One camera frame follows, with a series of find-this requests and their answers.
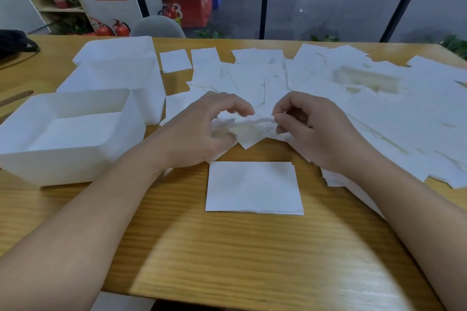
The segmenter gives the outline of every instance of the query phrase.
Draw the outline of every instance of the white plastic container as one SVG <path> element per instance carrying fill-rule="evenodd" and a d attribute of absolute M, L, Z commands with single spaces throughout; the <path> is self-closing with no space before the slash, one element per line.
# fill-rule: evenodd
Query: white plastic container
<path fill-rule="evenodd" d="M 84 62 L 57 92 L 130 89 L 146 125 L 161 121 L 165 90 L 155 58 L 118 58 Z"/>
<path fill-rule="evenodd" d="M 79 66 L 83 62 L 94 60 L 111 60 L 118 58 L 155 58 L 152 37 L 122 37 L 98 39 L 87 42 L 73 58 L 73 63 Z"/>
<path fill-rule="evenodd" d="M 128 89 L 36 95 L 0 125 L 0 167 L 39 186 L 89 182 L 145 130 Z"/>

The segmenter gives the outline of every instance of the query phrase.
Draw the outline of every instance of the red box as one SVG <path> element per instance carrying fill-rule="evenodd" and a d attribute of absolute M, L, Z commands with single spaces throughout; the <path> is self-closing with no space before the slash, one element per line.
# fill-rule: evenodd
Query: red box
<path fill-rule="evenodd" d="M 172 4 L 182 27 L 204 27 L 213 12 L 212 0 L 162 0 Z"/>

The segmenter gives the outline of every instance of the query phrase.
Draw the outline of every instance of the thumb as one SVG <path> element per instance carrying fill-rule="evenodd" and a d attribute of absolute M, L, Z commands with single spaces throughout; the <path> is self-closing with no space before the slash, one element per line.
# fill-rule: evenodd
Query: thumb
<path fill-rule="evenodd" d="M 287 113 L 278 113 L 274 116 L 277 124 L 288 131 L 296 139 L 302 139 L 310 135 L 310 128 L 296 120 Z"/>
<path fill-rule="evenodd" d="M 213 142 L 214 155 L 211 159 L 215 160 L 237 143 L 237 136 L 234 133 L 227 132 L 224 135 L 213 138 Z"/>

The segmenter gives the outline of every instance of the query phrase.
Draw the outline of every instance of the chair backrest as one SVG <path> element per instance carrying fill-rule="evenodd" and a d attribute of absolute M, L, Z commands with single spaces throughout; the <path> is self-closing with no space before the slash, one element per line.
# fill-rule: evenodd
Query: chair backrest
<path fill-rule="evenodd" d="M 130 37 L 139 36 L 186 38 L 176 21 L 161 15 L 140 20 L 130 32 Z"/>

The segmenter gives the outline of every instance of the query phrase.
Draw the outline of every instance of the wooden table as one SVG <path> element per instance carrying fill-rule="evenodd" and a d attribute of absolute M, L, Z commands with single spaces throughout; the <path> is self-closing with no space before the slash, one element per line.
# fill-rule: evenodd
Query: wooden table
<path fill-rule="evenodd" d="M 35 57 L 3 69 L 0 91 L 42 79 L 58 86 L 89 37 L 33 37 Z M 217 47 L 283 49 L 295 41 L 154 39 L 158 52 Z M 376 61 L 404 65 L 414 55 L 467 68 L 438 45 L 355 43 Z M 21 55 L 17 62 L 30 54 Z M 187 91 L 192 71 L 164 74 L 167 95 Z M 305 216 L 206 213 L 208 165 L 174 170 L 146 194 L 129 225 L 104 290 L 247 310 L 443 310 L 416 263 L 389 228 L 344 188 L 328 188 L 318 168 L 286 143 L 266 139 L 236 145 L 222 160 L 292 161 Z M 442 195 L 467 208 L 467 190 L 429 179 Z M 82 191 L 87 184 L 37 187 L 0 171 L 0 255 Z"/>

